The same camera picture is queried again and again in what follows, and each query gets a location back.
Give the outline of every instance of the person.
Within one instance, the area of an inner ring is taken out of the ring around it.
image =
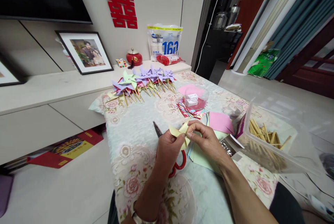
[[[102,56],[98,53],[97,50],[93,49],[93,50],[92,50],[92,54],[94,55],[93,60],[94,60],[94,64],[95,64],[96,66],[103,66],[103,65],[105,65]]]
[[[83,53],[85,55],[87,55],[87,57],[90,60],[93,60],[94,59],[94,55],[92,54],[92,50],[94,50],[94,49],[91,47],[90,42],[89,41],[83,41],[83,44],[85,45],[85,47],[82,49]]]
[[[189,121],[186,135],[219,166],[231,201],[236,224],[277,224],[278,222],[249,186],[238,167],[219,143],[213,129],[200,121]],[[192,133],[198,131],[202,137]],[[139,198],[133,204],[134,215],[129,213],[122,222],[142,223],[157,220],[163,189],[168,175],[184,143],[185,134],[177,138],[167,130],[159,138],[156,163]]]

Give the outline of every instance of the picture frame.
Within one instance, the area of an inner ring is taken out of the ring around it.
[[[113,71],[98,32],[55,31],[80,74]]]
[[[24,84],[27,79],[18,70],[0,53],[0,87]]]

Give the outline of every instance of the scissors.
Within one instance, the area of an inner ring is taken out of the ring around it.
[[[157,132],[158,138],[160,138],[160,136],[162,135],[162,132],[161,132],[160,128],[158,127],[158,125],[154,121],[153,121],[153,125],[154,125],[154,128],[155,128],[156,132]],[[181,169],[184,168],[185,162],[187,161],[187,157],[185,155],[184,150],[182,150],[181,152],[182,152],[182,156],[183,156],[182,164],[181,164],[181,166],[179,166],[177,163],[175,163],[174,166],[173,166],[172,172],[168,175],[168,178],[172,178],[175,175],[176,170],[181,170]]]

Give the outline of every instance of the plastic bag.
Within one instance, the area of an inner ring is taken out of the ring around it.
[[[248,70],[248,73],[257,77],[263,77],[273,62],[277,60],[278,54],[278,49],[270,49],[261,53]]]
[[[171,54],[171,55],[158,55],[156,60],[158,62],[160,62],[161,64],[164,64],[165,66],[176,64],[176,63],[178,63],[180,61],[184,61],[183,59],[181,59],[180,56],[174,55],[174,54]]]
[[[158,55],[178,55],[182,30],[176,25],[147,25],[151,61],[157,61]]]

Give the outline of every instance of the curtain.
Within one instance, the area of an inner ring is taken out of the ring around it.
[[[334,0],[296,0],[272,36],[280,54],[264,77],[275,79],[334,13]]]

